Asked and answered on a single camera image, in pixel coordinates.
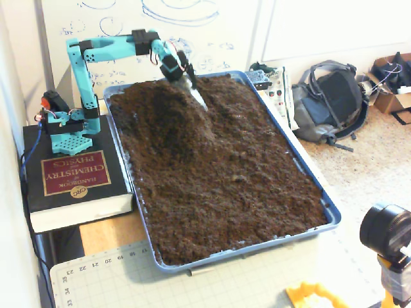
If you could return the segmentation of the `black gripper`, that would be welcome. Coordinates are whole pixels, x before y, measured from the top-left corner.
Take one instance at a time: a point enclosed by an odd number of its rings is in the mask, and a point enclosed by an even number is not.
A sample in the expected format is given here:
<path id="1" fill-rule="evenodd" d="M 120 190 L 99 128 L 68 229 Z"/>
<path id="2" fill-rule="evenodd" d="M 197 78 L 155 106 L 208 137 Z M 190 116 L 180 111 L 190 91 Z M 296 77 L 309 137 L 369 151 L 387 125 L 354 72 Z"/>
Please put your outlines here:
<path id="1" fill-rule="evenodd" d="M 182 76 L 186 72 L 189 76 L 187 79 Z M 162 73 L 169 82 L 177 82 L 177 87 L 192 96 L 205 111 L 208 107 L 197 90 L 197 77 L 193 65 L 189 63 L 186 54 L 183 51 L 177 51 L 176 55 L 167 55 L 162 60 Z"/>

